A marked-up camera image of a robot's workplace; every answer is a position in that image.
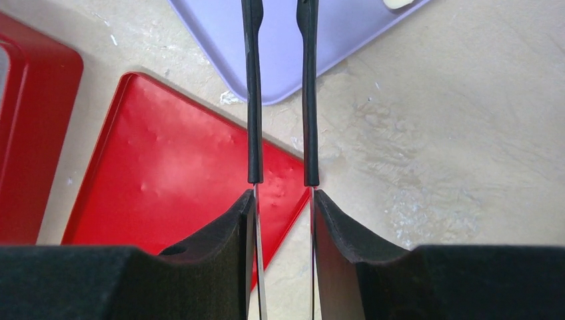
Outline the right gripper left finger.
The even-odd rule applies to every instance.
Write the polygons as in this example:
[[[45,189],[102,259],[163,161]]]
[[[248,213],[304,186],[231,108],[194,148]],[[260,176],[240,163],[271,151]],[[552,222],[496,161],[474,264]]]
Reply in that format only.
[[[2,319],[246,319],[255,197],[151,255],[132,246],[3,246]]]

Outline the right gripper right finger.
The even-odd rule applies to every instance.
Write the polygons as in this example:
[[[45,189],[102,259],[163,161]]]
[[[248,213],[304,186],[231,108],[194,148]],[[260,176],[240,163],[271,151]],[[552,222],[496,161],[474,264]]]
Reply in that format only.
[[[323,319],[563,319],[564,248],[421,245],[373,233],[314,194]]]

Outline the black metal tongs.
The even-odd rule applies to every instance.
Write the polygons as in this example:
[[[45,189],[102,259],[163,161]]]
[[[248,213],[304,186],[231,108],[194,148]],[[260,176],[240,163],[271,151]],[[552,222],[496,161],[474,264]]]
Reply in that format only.
[[[247,131],[248,131],[248,182],[253,185],[255,199],[255,258],[257,268],[257,292],[259,319],[268,319],[265,287],[265,266],[261,236],[261,214],[259,205],[259,184],[263,182],[263,130],[262,93],[259,59],[259,29],[263,22],[263,1],[241,1],[243,13],[243,32],[247,73]],[[308,32],[317,22],[318,1],[298,1],[297,23],[304,50],[308,47]],[[315,319],[316,271],[314,254],[314,187],[309,188],[310,206],[310,315]]]

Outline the cream heart chocolate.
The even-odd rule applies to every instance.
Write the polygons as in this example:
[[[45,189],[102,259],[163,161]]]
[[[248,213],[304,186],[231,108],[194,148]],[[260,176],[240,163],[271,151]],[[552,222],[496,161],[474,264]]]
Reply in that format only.
[[[383,0],[385,6],[390,10],[398,10],[411,5],[414,0]]]

